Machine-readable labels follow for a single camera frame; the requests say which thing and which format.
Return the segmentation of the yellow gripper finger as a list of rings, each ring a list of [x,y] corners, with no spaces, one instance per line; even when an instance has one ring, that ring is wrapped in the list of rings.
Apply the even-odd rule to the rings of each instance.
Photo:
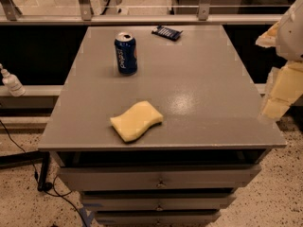
[[[303,95],[303,62],[287,61],[273,67],[265,85],[260,116],[278,121]]]
[[[267,31],[258,36],[256,45],[269,48],[276,46],[276,34],[278,30],[279,22],[273,24]]]

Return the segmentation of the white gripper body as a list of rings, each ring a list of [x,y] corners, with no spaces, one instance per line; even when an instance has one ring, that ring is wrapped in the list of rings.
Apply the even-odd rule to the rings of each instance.
[[[276,53],[288,61],[303,61],[303,0],[295,0],[281,17]]]

